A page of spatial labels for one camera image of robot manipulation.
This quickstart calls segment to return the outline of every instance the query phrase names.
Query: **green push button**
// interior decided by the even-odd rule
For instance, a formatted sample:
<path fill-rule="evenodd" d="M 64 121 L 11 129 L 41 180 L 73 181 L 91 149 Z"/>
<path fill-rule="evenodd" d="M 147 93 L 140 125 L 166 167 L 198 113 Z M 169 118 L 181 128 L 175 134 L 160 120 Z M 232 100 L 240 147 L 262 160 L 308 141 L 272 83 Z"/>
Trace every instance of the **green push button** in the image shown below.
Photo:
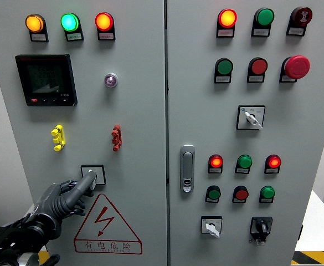
<path fill-rule="evenodd" d="M 252 164 L 252 160 L 249 155 L 241 155 L 239 156 L 237 163 L 241 168 L 249 168 Z"/>
<path fill-rule="evenodd" d="M 227 59 L 219 62 L 217 66 L 218 72 L 220 72 L 222 75 L 227 75 L 231 73 L 232 69 L 233 69 L 233 64 L 231 63 L 231 61 Z"/>
<path fill-rule="evenodd" d="M 264 198 L 273 198 L 275 195 L 275 190 L 273 187 L 271 186 L 266 186 L 263 187 L 260 191 L 260 194 L 264 197 Z"/>
<path fill-rule="evenodd" d="M 274 21 L 274 12 L 269 8 L 262 8 L 256 13 L 256 21 L 262 26 L 268 26 Z"/>
<path fill-rule="evenodd" d="M 208 197 L 212 200 L 217 200 L 221 196 L 221 193 L 218 190 L 211 190 L 208 193 Z"/>

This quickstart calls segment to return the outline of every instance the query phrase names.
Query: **yellow black hazard stripe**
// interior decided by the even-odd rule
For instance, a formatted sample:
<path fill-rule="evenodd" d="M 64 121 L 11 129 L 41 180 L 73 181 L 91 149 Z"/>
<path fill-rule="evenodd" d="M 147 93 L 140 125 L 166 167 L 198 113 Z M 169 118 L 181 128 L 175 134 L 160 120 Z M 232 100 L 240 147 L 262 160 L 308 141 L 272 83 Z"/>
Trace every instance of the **yellow black hazard stripe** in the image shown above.
<path fill-rule="evenodd" d="M 291 265 L 324 264 L 324 251 L 295 251 Z"/>

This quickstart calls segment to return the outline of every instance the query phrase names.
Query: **lightning bolt symbol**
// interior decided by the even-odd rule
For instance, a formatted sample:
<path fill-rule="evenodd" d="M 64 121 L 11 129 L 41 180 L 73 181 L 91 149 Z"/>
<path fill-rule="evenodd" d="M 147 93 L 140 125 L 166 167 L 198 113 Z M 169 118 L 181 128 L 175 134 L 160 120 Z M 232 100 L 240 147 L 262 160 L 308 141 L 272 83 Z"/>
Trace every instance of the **lightning bolt symbol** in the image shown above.
<path fill-rule="evenodd" d="M 107 211 L 107 207 L 104 207 L 102 210 L 101 210 L 101 212 L 100 212 L 100 214 L 99 214 L 99 216 L 97 217 L 97 219 L 95 220 L 95 223 L 100 223 L 100 222 L 103 222 L 103 221 L 108 221 L 108 223 L 106 224 L 106 226 L 101 230 L 101 231 L 99 231 L 99 233 L 97 234 L 97 236 L 99 237 L 99 236 L 101 236 L 102 234 L 104 234 L 104 230 L 105 230 L 105 228 L 112 222 L 112 220 L 114 220 L 114 218 L 115 217 L 110 217 L 110 218 L 106 218 L 106 219 L 100 219 L 103 215 L 104 215 L 104 213 Z"/>

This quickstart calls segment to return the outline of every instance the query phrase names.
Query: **digital meter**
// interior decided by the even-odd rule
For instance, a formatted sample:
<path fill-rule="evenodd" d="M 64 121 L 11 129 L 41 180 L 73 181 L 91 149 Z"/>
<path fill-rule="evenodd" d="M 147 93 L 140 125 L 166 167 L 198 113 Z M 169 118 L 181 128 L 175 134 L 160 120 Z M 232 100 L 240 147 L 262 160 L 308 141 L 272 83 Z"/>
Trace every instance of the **digital meter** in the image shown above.
<path fill-rule="evenodd" d="M 28 106 L 77 104 L 69 54 L 17 55 L 16 62 Z"/>

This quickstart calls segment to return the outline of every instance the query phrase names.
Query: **robotic hand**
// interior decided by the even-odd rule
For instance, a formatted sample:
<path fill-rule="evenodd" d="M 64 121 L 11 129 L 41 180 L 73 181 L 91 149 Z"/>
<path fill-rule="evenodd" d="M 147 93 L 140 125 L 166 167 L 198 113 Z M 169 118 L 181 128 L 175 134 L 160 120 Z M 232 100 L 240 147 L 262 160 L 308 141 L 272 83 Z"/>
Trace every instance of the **robotic hand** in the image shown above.
<path fill-rule="evenodd" d="M 38 252 L 61 234 L 62 220 L 72 215 L 84 216 L 83 195 L 93 196 L 96 174 L 88 172 L 82 180 L 51 185 L 36 202 L 32 214 L 0 227 L 0 266 L 38 266 Z M 55 265 L 53 255 L 42 266 Z"/>

